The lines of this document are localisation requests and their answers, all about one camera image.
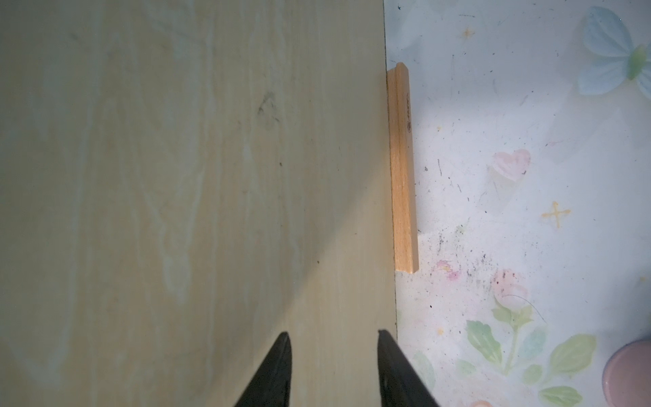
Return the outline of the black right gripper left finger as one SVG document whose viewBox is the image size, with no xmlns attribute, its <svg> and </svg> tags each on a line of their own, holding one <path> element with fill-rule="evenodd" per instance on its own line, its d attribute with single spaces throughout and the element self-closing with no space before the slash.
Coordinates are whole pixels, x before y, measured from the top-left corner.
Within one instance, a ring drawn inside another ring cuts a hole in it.
<svg viewBox="0 0 651 407">
<path fill-rule="evenodd" d="M 290 403 L 293 352 L 288 332 L 281 332 L 244 389 L 235 407 L 279 406 Z"/>
</svg>

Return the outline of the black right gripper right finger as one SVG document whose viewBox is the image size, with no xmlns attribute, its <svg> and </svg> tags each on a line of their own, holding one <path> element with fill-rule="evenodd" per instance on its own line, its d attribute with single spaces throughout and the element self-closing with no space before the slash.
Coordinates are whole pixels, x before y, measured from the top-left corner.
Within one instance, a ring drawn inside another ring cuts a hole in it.
<svg viewBox="0 0 651 407">
<path fill-rule="evenodd" d="M 377 364 L 382 407 L 439 407 L 387 330 L 378 332 Z"/>
</svg>

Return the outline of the plywood board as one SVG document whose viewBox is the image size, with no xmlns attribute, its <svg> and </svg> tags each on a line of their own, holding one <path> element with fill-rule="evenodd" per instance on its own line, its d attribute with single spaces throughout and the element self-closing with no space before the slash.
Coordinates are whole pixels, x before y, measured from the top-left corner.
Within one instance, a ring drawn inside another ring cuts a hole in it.
<svg viewBox="0 0 651 407">
<path fill-rule="evenodd" d="M 380 1 L 1 4 L 1 403 L 377 406 Z"/>
</svg>

